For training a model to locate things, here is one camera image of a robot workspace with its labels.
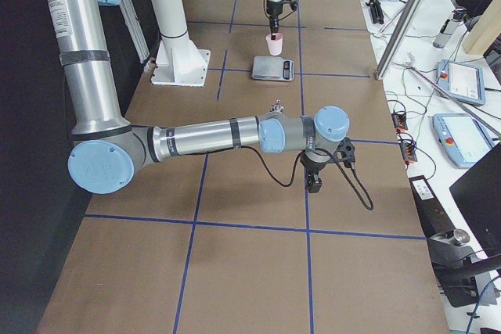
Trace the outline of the aluminium frame post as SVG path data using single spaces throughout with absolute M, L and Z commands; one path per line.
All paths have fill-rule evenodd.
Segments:
M 406 33 L 412 24 L 412 21 L 423 0 L 407 0 L 405 7 L 402 10 L 402 15 L 399 17 L 395 26 L 394 32 L 381 56 L 380 62 L 375 71 L 375 78 L 382 80 L 388 71 L 400 45 L 402 44 Z

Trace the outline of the far blue teach pendant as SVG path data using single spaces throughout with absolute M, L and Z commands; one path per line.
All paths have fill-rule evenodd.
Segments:
M 443 59 L 438 64 L 438 86 L 460 102 L 474 106 L 486 103 L 482 68 Z

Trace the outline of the black box with labels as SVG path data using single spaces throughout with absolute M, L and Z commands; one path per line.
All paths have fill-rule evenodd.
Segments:
M 456 228 L 423 175 L 409 178 L 409 183 L 426 238 Z

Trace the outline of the black folded tripod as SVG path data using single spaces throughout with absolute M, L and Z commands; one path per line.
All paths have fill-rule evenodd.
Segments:
M 372 23 L 384 24 L 384 12 L 381 8 L 379 0 L 368 0 L 366 3 L 369 6 L 369 14 Z

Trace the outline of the blue teach pendant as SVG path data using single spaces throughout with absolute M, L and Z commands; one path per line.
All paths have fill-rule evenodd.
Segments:
M 432 125 L 446 155 L 458 168 L 474 166 L 494 147 L 486 128 L 465 113 L 437 113 Z
M 482 68 L 443 59 L 438 64 L 438 86 L 460 102 L 474 106 L 486 103 Z

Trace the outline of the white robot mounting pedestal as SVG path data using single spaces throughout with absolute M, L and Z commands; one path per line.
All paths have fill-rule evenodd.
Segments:
M 151 0 L 161 42 L 152 83 L 202 87 L 211 52 L 198 49 L 189 37 L 182 0 Z

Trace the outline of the pink plastic cup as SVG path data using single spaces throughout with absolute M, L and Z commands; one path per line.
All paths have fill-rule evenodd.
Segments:
M 266 45 L 271 56 L 279 56 L 283 51 L 283 35 L 281 33 L 267 34 Z

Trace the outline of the near blue teach pendant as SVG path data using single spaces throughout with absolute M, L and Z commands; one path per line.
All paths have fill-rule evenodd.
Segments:
M 458 168 L 474 166 L 494 147 L 486 128 L 465 113 L 437 113 L 432 125 L 446 155 Z

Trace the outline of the silver digital kitchen scale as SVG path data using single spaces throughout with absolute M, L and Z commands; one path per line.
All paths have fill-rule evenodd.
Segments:
M 255 56 L 251 76 L 262 81 L 292 81 L 294 61 L 279 56 Z

